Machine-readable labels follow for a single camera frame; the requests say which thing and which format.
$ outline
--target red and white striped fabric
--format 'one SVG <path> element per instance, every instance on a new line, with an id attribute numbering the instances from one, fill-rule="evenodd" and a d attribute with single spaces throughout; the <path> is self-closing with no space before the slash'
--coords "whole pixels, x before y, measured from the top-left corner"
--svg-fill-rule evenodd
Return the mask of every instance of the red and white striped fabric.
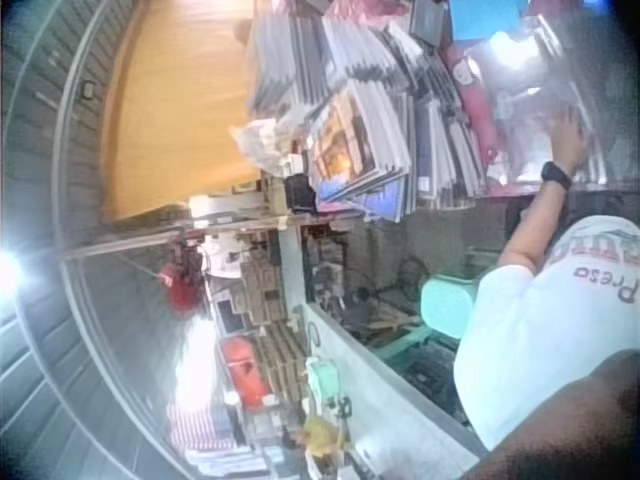
<path id="1" fill-rule="evenodd" d="M 231 425 L 228 420 L 222 428 L 216 425 L 214 411 L 216 407 L 208 406 L 194 411 L 180 409 L 175 404 L 167 407 L 170 440 L 180 450 L 197 450 L 200 452 L 230 450 L 235 448 Z"/>

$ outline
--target orange wall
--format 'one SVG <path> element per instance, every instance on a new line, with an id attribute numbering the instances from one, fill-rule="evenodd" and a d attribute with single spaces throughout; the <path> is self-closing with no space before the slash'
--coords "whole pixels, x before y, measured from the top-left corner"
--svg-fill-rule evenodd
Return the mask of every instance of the orange wall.
<path id="1" fill-rule="evenodd" d="M 229 134 L 248 120 L 249 71 L 234 27 L 253 8 L 253 0 L 147 2 L 110 92 L 108 217 L 258 178 Z"/>

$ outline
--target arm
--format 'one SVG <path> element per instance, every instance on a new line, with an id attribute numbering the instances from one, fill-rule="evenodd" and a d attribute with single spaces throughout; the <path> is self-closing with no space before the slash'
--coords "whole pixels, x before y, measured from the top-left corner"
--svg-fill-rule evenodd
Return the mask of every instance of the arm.
<path id="1" fill-rule="evenodd" d="M 573 177 L 586 158 L 584 142 L 576 113 L 562 115 L 551 135 L 553 161 L 569 177 Z M 567 193 L 555 182 L 540 188 L 525 218 L 507 243 L 498 266 L 522 265 L 533 273 L 540 268 L 544 252 L 558 226 L 558 218 Z"/>

